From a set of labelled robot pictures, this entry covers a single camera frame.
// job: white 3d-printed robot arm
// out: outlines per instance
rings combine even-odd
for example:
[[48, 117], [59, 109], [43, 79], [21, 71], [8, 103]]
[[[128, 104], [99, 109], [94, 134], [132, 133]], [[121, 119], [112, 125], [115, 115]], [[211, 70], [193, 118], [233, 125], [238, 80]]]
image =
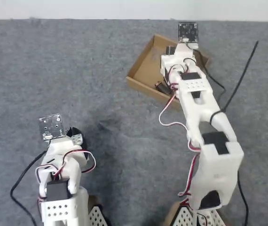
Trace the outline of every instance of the white 3d-printed robot arm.
[[[193, 210], [211, 210], [229, 203], [244, 153], [225, 113], [212, 120], [211, 125], [218, 133], [207, 138], [201, 133], [200, 122], [209, 122], [220, 108], [206, 75], [195, 61], [192, 46], [178, 43], [173, 54], [161, 56], [160, 71], [167, 84], [176, 89], [186, 118], [188, 139], [201, 149], [199, 166], [190, 185], [189, 205]], [[213, 141], [212, 135], [224, 140]]]

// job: white wire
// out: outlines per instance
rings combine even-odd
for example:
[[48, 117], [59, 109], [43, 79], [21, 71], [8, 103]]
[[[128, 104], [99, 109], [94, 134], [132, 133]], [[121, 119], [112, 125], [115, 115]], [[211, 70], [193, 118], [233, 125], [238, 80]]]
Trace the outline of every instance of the white wire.
[[184, 196], [185, 195], [185, 193], [187, 193], [188, 192], [188, 187], [189, 187], [189, 181], [191, 180], [191, 176], [190, 176], [190, 174], [191, 174], [191, 172], [193, 171], [193, 166], [194, 166], [194, 161], [195, 161], [195, 159], [197, 158], [197, 154], [193, 157], [193, 159], [191, 160], [191, 164], [190, 164], [190, 168], [189, 168], [189, 175], [188, 175], [188, 177], [187, 177], [187, 182], [186, 182], [186, 187], [185, 187], [185, 189], [184, 189], [184, 191], [183, 192], [179, 192], [178, 193], [178, 196]]
[[[161, 115], [163, 114], [163, 112], [169, 107], [169, 105], [171, 104], [171, 102], [174, 100], [174, 98], [176, 97], [176, 92], [173, 94], [172, 98], [167, 102], [166, 106], [162, 109], [162, 111], [160, 112], [159, 114], [159, 122], [161, 125], [163, 126], [173, 126], [173, 125], [180, 125], [180, 126], [183, 126], [185, 129], [186, 129], [186, 132], [188, 132], [188, 129], [187, 127], [182, 123], [182, 122], [178, 122], [178, 121], [174, 121], [174, 122], [171, 122], [171, 123], [168, 123], [168, 124], [165, 124], [161, 121]], [[192, 149], [190, 146], [189, 146], [189, 143], [190, 143], [191, 139], [188, 140], [187, 142], [187, 147], [189, 150], [191, 150], [192, 152], [200, 152], [199, 150], [194, 150]]]
[[54, 168], [55, 169], [55, 170], [44, 169], [46, 172], [54, 172], [54, 173], [56, 173], [58, 171], [58, 168], [56, 166], [54, 166], [53, 164], [44, 164], [44, 165], [38, 166], [36, 168], [36, 170], [35, 170], [35, 172], [36, 172], [35, 175], [36, 175], [36, 179], [37, 179], [37, 181], [38, 181], [39, 184], [41, 183], [41, 181], [39, 179], [40, 178], [40, 176], [39, 176], [39, 169], [45, 168], [45, 167], [51, 167], [51, 168]]
[[71, 154], [71, 153], [87, 153], [87, 154], [91, 155], [91, 157], [93, 158], [93, 161], [94, 161], [94, 165], [93, 165], [93, 167], [92, 167], [89, 171], [87, 171], [86, 173], [89, 173], [89, 172], [91, 172], [91, 171], [93, 171], [93, 170], [95, 169], [95, 167], [96, 167], [96, 160], [95, 160], [95, 157], [93, 156], [93, 154], [92, 154], [90, 151], [75, 150], [74, 152], [70, 152], [69, 154]]

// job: cardboard box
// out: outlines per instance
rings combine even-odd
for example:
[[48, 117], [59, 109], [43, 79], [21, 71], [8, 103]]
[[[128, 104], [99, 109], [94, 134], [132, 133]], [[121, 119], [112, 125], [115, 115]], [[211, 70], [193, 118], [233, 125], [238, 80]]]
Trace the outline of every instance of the cardboard box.
[[[155, 89], [155, 83], [157, 83], [157, 81], [163, 82], [163, 76], [160, 73], [161, 55], [165, 54], [167, 46], [176, 45], [176, 41], [159, 34], [155, 34], [130, 69], [126, 78], [128, 85], [163, 103], [166, 103], [170, 97], [157, 91]], [[205, 65], [208, 65], [209, 57], [207, 57], [207, 54], [204, 54], [202, 49], [200, 49], [200, 51]], [[203, 67], [200, 65], [199, 54], [195, 53], [195, 57], [197, 65], [203, 70]], [[171, 106], [180, 109], [180, 103], [177, 99], [173, 100]]]

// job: black cable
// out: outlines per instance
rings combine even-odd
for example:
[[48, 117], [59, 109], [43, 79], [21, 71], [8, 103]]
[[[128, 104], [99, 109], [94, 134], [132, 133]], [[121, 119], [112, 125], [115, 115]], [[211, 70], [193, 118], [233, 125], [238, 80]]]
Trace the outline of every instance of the black cable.
[[230, 102], [232, 101], [232, 98], [233, 98], [234, 95], [236, 94], [237, 89], [238, 89], [238, 87], [240, 86], [240, 84], [241, 84], [241, 82], [242, 82], [242, 80], [243, 80], [243, 78], [244, 78], [244, 76], [245, 76], [245, 74], [246, 74], [246, 71], [247, 71], [247, 69], [248, 69], [248, 67], [249, 67], [249, 64], [250, 64], [250, 62], [251, 62], [251, 60], [252, 60], [252, 57], [253, 57], [253, 55], [254, 55], [254, 53], [255, 53], [255, 50], [256, 50], [257, 45], [258, 45], [258, 42], [259, 42], [259, 41], [256, 41], [256, 43], [255, 43], [255, 45], [254, 45], [254, 47], [253, 47], [252, 53], [251, 53], [251, 55], [249, 56], [249, 59], [248, 59], [248, 61], [247, 61], [247, 63], [246, 63], [246, 66], [245, 66], [245, 68], [244, 68], [244, 71], [243, 71], [243, 73], [242, 73], [242, 75], [241, 75], [241, 77], [240, 77], [240, 79], [239, 79], [239, 81], [238, 81], [238, 83], [237, 83], [237, 85], [236, 85], [236, 87], [235, 87], [235, 89], [234, 89], [234, 91], [233, 91], [231, 97], [229, 98], [229, 100], [228, 100], [228, 102], [225, 104], [225, 106], [223, 107], [223, 112], [226, 111], [228, 105], [229, 105]]
[[245, 198], [243, 190], [242, 190], [241, 181], [239, 179], [239, 171], [237, 172], [237, 185], [238, 185], [239, 192], [242, 196], [242, 199], [243, 199], [245, 207], [246, 207], [246, 216], [245, 216], [244, 226], [247, 226], [248, 225], [248, 217], [249, 217], [249, 207], [248, 207], [248, 203], [246, 201], [246, 198]]
[[209, 123], [210, 123], [210, 124], [212, 123], [213, 117], [214, 117], [216, 114], [218, 114], [218, 113], [220, 113], [220, 112], [226, 112], [227, 107], [229, 106], [229, 104], [230, 104], [230, 102], [232, 101], [234, 95], [236, 94], [236, 92], [237, 92], [239, 86], [241, 85], [241, 82], [242, 82], [242, 80], [243, 80], [243, 78], [244, 78], [244, 76], [245, 76], [245, 74], [246, 74], [246, 71], [247, 71], [247, 69], [248, 69], [248, 67], [249, 67], [249, 64], [250, 64], [250, 62], [251, 62], [251, 60], [252, 60], [252, 57], [253, 57], [253, 55], [254, 55], [254, 53], [255, 53], [255, 50], [256, 50], [256, 48], [257, 48], [258, 43], [259, 43], [259, 41], [256, 41], [256, 43], [255, 43], [255, 45], [254, 45], [254, 47], [253, 47], [252, 53], [251, 53], [251, 55], [249, 56], [249, 59], [248, 59], [246, 65], [245, 65], [244, 71], [243, 71], [243, 73], [242, 73], [242, 75], [241, 75], [241, 77], [240, 77], [240, 79], [239, 79], [239, 81], [238, 81], [236, 87], [234, 88], [234, 90], [233, 90], [233, 92], [232, 92], [232, 94], [231, 94], [229, 100], [227, 101], [227, 103], [225, 104], [225, 106], [224, 106], [223, 108], [221, 108], [221, 110], [219, 110], [219, 111], [217, 111], [217, 112], [215, 112], [215, 113], [212, 114], [212, 116], [210, 117], [210, 120], [209, 120]]
[[20, 177], [18, 178], [18, 180], [16, 181], [16, 183], [13, 185], [11, 191], [10, 191], [10, 196], [12, 198], [12, 200], [21, 208], [23, 209], [26, 214], [31, 218], [32, 223], [34, 226], [37, 226], [36, 221], [34, 219], [34, 217], [32, 216], [32, 214], [13, 196], [13, 192], [16, 189], [16, 187], [19, 185], [20, 181], [22, 180], [22, 178], [25, 176], [26, 172], [30, 169], [30, 167], [32, 167], [32, 165], [38, 161], [47, 151], [43, 151], [41, 154], [39, 154], [26, 168], [25, 170], [22, 172], [22, 174], [20, 175]]
[[224, 93], [226, 93], [226, 88], [225, 88], [221, 83], [219, 83], [219, 82], [218, 82], [218, 81], [217, 81], [217, 80], [216, 80], [216, 79], [209, 73], [209, 71], [207, 70], [207, 68], [206, 68], [206, 66], [205, 66], [205, 63], [204, 63], [204, 60], [203, 60], [203, 57], [202, 57], [202, 53], [201, 53], [199, 50], [197, 50], [197, 49], [192, 49], [192, 48], [190, 48], [189, 45], [188, 45], [188, 43], [186, 43], [186, 46], [187, 46], [187, 48], [189, 48], [189, 49], [191, 49], [191, 50], [193, 50], [193, 51], [195, 51], [195, 52], [197, 52], [197, 53], [199, 54], [199, 57], [200, 57], [200, 60], [201, 60], [201, 64], [202, 64], [202, 66], [204, 67], [204, 70], [205, 70], [207, 76], [208, 76], [209, 78], [211, 78], [212, 81], [214, 81], [218, 86], [220, 86], [220, 87], [223, 89], [223, 91], [220, 93], [220, 95], [219, 95], [218, 98], [217, 98], [217, 102], [218, 102], [218, 104], [219, 104], [222, 95], [223, 95]]

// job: perforated base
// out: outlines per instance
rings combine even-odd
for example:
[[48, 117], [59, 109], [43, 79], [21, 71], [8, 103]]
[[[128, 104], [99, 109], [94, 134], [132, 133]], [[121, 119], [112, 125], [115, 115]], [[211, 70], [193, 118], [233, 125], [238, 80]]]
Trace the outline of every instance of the perforated base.
[[106, 220], [98, 206], [94, 206], [89, 213], [90, 226], [107, 226]]
[[[202, 213], [202, 215], [198, 215], [198, 220], [201, 226], [206, 226], [206, 221], [207, 226], [226, 226], [216, 210], [212, 210], [208, 212], [208, 214]], [[193, 225], [193, 216], [187, 207], [181, 207], [172, 225], [173, 226]]]

